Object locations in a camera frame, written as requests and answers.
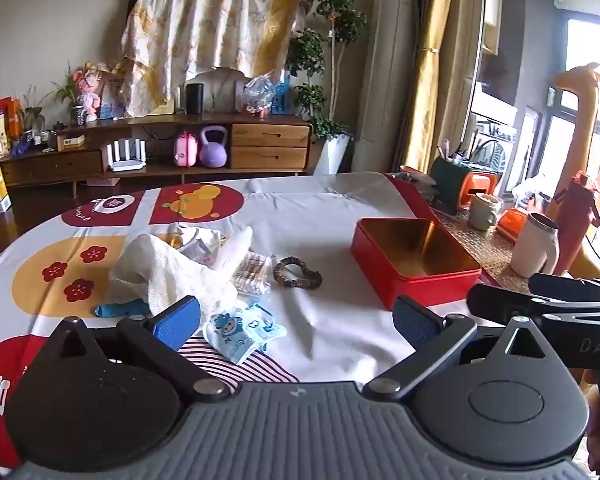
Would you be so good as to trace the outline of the blue rubber glove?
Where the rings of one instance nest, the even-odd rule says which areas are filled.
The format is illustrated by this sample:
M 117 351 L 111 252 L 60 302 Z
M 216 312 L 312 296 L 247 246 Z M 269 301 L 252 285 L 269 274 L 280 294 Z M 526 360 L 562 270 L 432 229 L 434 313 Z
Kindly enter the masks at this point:
M 93 314 L 98 318 L 120 318 L 120 316 L 151 316 L 150 307 L 140 298 L 123 304 L 100 304 L 94 307 Z

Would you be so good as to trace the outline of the cream waffle towel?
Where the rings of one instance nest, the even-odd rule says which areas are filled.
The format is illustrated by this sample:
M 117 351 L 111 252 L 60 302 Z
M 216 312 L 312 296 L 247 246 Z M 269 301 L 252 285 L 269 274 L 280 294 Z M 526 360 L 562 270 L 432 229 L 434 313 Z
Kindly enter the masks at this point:
M 221 245 L 207 266 L 152 234 L 140 234 L 109 270 L 106 301 L 125 304 L 140 299 L 157 315 L 186 296 L 200 303 L 201 321 L 234 304 L 238 292 L 232 276 L 247 255 L 253 229 L 247 226 Z

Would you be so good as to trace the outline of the blue cartoon pouch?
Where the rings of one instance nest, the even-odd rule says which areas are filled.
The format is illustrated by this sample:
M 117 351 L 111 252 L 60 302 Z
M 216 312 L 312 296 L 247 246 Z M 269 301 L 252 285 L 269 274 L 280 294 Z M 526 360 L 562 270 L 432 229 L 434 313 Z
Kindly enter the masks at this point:
M 202 334 L 224 359 L 240 365 L 253 352 L 264 351 L 270 341 L 285 337 L 287 330 L 257 302 L 244 304 L 238 301 L 230 310 L 212 315 Z

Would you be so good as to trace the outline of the red metal tin box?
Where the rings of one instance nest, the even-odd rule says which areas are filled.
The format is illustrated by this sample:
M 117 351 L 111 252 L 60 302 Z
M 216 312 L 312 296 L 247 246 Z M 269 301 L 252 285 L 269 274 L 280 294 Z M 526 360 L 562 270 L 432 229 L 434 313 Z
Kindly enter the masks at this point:
M 451 234 L 426 219 L 358 220 L 351 254 L 389 311 L 401 296 L 424 307 L 462 300 L 482 274 Z

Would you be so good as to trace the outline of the white cloth piece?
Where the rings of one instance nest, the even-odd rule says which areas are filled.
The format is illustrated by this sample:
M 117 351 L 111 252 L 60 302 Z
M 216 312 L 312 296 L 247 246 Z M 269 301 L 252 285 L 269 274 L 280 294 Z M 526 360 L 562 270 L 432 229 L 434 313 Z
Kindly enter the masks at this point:
M 212 266 L 227 237 L 220 231 L 177 223 L 170 229 L 170 245 L 190 260 Z

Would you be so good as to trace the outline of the cotton swab packet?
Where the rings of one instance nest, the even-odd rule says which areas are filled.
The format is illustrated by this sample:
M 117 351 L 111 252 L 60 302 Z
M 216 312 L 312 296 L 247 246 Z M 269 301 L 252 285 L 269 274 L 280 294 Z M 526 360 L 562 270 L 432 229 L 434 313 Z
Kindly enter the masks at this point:
M 238 294 L 259 297 L 268 294 L 271 285 L 268 274 L 272 270 L 272 261 L 268 256 L 247 252 L 230 279 Z

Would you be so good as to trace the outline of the orange snack packet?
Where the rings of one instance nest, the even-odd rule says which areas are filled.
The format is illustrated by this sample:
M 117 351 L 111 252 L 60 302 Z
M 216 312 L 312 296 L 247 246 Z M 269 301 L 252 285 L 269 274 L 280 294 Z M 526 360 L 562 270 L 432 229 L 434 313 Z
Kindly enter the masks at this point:
M 528 211 L 512 207 L 506 209 L 504 214 L 498 219 L 495 226 L 495 232 L 500 234 L 509 242 L 515 244 L 524 222 L 526 222 Z

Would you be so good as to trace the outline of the printed white red tablecloth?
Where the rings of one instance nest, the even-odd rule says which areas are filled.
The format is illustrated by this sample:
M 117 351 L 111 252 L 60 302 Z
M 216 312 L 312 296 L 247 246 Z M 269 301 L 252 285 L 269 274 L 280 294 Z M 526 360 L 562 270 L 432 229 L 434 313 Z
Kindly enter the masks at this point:
M 297 257 L 322 274 L 322 284 L 272 286 L 263 302 L 286 336 L 245 363 L 227 362 L 201 337 L 184 344 L 183 356 L 242 393 L 257 380 L 268 390 L 238 422 L 208 419 L 207 432 L 184 442 L 170 463 L 199 479 L 357 479 L 372 465 L 384 479 L 405 474 L 410 460 L 389 460 L 387 438 L 358 445 L 337 465 L 317 452 L 340 443 L 342 429 L 324 439 L 302 437 L 298 451 L 287 452 L 289 431 L 264 422 L 276 414 L 298 420 L 309 380 L 365 382 L 407 354 L 390 320 L 394 290 L 370 279 L 373 265 L 352 254 L 352 240 L 364 218 L 433 216 L 408 183 L 363 172 L 154 188 L 93 200 L 38 224 L 0 254 L 0 467 L 18 464 L 4 424 L 12 390 L 62 318 L 98 325 L 94 307 L 110 296 L 109 270 L 127 244 L 144 233 L 172 240 L 181 229 L 232 235 L 251 228 L 256 254 Z

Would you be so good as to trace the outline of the orange green tissue box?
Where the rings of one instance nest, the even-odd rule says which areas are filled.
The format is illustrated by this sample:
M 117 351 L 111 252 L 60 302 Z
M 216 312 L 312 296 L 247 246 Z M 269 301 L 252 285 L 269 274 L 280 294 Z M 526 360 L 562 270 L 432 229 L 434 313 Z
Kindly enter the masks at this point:
M 434 160 L 429 175 L 434 179 L 434 203 L 449 214 L 468 210 L 476 194 L 492 194 L 500 180 L 489 168 L 441 157 Z

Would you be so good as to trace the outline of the white wifi router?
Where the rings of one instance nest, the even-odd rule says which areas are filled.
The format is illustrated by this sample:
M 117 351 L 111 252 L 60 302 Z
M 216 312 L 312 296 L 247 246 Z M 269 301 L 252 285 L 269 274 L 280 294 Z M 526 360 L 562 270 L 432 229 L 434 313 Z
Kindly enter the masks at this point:
M 108 169 L 113 172 L 137 171 L 146 166 L 146 142 L 119 139 L 106 145 Z

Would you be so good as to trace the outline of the small potted plant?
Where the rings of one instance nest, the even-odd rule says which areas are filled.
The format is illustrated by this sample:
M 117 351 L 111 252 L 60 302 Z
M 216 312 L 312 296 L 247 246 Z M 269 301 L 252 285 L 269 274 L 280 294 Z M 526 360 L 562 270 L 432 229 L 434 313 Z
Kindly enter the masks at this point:
M 76 82 L 74 81 L 74 70 L 70 64 L 67 64 L 67 70 L 65 73 L 65 80 L 60 84 L 59 82 L 52 82 L 54 86 L 54 100 L 60 104 L 66 104 L 69 111 L 69 125 L 79 125 L 79 116 L 82 110 L 82 106 L 78 101 L 79 92 L 76 90 Z

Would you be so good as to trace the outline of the orange giraffe figure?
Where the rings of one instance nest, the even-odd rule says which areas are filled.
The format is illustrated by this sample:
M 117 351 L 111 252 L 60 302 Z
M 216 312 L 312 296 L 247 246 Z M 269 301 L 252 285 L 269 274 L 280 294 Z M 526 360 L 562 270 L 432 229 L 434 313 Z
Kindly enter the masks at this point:
M 578 98 L 573 136 L 558 181 L 557 192 L 562 192 L 579 171 L 585 172 L 588 169 L 598 104 L 600 104 L 598 66 L 600 66 L 598 63 L 578 66 L 557 75 L 554 80 L 557 90 L 573 93 Z

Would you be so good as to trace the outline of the black cylinder speaker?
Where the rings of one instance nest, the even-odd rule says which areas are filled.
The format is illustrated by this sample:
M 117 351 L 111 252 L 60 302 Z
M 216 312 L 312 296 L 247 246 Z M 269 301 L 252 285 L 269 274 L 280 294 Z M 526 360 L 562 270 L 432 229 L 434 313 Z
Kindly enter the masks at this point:
M 186 84 L 185 86 L 185 113 L 187 115 L 201 115 L 204 112 L 204 85 Z

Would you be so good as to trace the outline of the clear plastic bag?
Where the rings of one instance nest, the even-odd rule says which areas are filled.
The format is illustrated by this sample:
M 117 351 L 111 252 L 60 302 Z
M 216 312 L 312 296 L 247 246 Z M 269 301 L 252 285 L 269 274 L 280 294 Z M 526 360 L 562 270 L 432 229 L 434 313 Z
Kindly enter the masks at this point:
M 271 109 L 276 84 L 268 75 L 251 79 L 242 90 L 242 111 L 252 117 L 265 117 Z

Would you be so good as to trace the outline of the pink plush doll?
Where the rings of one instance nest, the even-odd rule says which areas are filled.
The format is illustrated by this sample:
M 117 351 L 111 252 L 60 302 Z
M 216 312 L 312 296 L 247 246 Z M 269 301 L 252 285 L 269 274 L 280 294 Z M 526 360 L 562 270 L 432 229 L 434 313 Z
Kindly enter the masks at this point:
M 76 105 L 82 107 L 81 124 L 96 122 L 99 107 L 102 105 L 98 93 L 102 71 L 97 65 L 86 62 L 74 72 L 72 80 L 76 87 Z

